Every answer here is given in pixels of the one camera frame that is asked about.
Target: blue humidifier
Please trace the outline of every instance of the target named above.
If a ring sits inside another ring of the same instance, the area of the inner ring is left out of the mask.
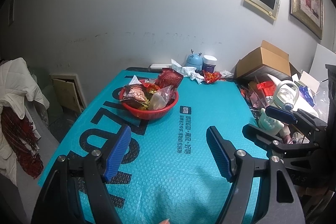
[[[185,62],[185,66],[195,67],[196,70],[202,70],[203,59],[201,55],[201,52],[199,54],[194,54],[194,51],[191,50],[191,54],[188,56],[187,61]]]

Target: bottle handle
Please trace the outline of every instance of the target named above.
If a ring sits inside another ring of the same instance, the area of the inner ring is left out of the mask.
[[[300,93],[299,93],[299,88],[298,88],[298,86],[297,86],[294,82],[292,82],[292,81],[290,81],[290,80],[283,80],[283,81],[281,81],[281,82],[279,83],[279,85],[277,85],[277,88],[275,89],[275,92],[274,92],[273,97],[278,95],[278,92],[279,92],[280,88],[281,88],[283,85],[291,85],[291,86],[293,86],[293,87],[290,87],[290,88],[291,88],[292,90],[296,91],[295,96],[294,96],[294,105],[295,105],[297,99],[299,98]]]

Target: electrical outlet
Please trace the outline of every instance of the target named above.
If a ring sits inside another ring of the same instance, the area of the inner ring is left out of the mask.
[[[11,0],[8,7],[8,26],[14,22],[14,3],[15,0]]]

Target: bubble wrap mat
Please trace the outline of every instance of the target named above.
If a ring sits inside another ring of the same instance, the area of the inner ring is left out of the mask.
[[[123,223],[158,224],[166,218],[172,224],[215,223],[231,184],[217,169],[206,129],[216,126],[237,149],[266,158],[266,152],[242,134],[245,124],[256,125],[248,106],[234,83],[198,85],[184,78],[177,105],[159,120],[141,121],[115,99],[134,74],[157,77],[155,73],[120,72],[77,119],[38,184],[43,185],[57,156],[85,156],[93,147],[102,147],[108,135],[119,130],[119,123],[126,122],[132,125],[132,140],[117,176],[106,185]],[[94,223],[83,179],[79,185],[85,218]],[[251,222],[258,187],[259,178],[255,178],[245,223]]]

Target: white wall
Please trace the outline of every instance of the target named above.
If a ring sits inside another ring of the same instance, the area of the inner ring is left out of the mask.
[[[323,0],[322,45],[332,48],[335,8]],[[319,39],[289,15],[281,0],[272,25],[242,0],[16,0],[7,26],[8,2],[0,10],[1,57],[22,56],[31,66],[79,75],[90,102],[122,69],[183,63],[190,49],[213,54],[231,70],[263,39],[309,71]]]

